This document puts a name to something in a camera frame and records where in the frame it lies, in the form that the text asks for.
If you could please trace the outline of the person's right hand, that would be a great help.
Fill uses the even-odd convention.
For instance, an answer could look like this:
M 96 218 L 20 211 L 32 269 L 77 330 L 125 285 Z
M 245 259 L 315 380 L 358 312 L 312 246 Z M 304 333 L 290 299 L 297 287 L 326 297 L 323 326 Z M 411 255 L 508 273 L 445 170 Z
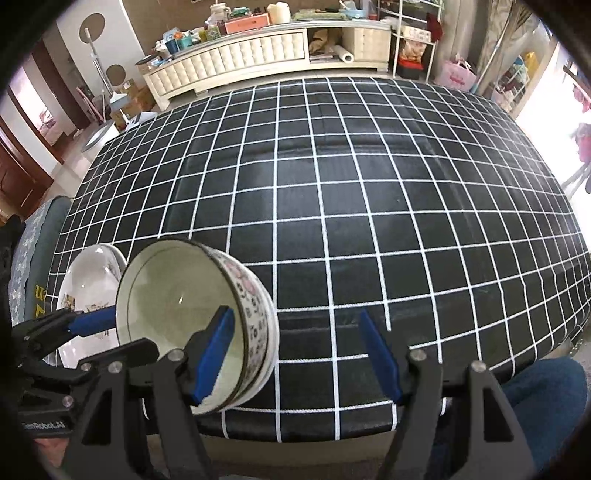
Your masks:
M 37 438 L 34 442 L 39 452 L 53 467 L 61 466 L 69 444 L 68 438 Z

